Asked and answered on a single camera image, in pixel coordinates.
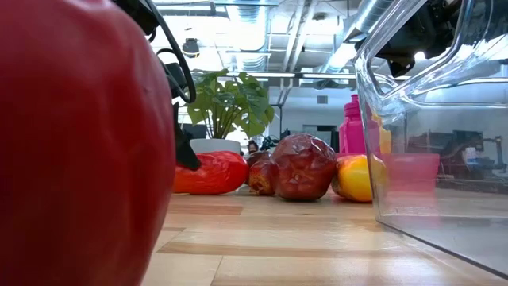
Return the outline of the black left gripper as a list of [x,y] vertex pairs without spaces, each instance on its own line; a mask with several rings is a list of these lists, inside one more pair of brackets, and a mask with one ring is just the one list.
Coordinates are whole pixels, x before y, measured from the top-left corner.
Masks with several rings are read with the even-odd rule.
[[[177,63],[163,64],[168,84],[171,89],[171,97],[180,98],[187,102],[187,81],[184,78],[183,71]],[[183,168],[197,171],[201,167],[201,162],[191,148],[190,140],[181,129],[178,123],[179,103],[173,104],[174,131],[175,131],[175,155],[176,161]]]

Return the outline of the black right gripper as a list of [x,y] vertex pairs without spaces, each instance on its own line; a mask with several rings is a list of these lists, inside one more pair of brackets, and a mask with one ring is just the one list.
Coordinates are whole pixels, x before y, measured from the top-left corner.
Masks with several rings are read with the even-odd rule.
[[[507,0],[472,0],[460,28],[463,44],[475,46],[507,34]],[[414,56],[439,56],[454,38],[461,0],[428,0],[377,53],[393,77],[409,72]]]

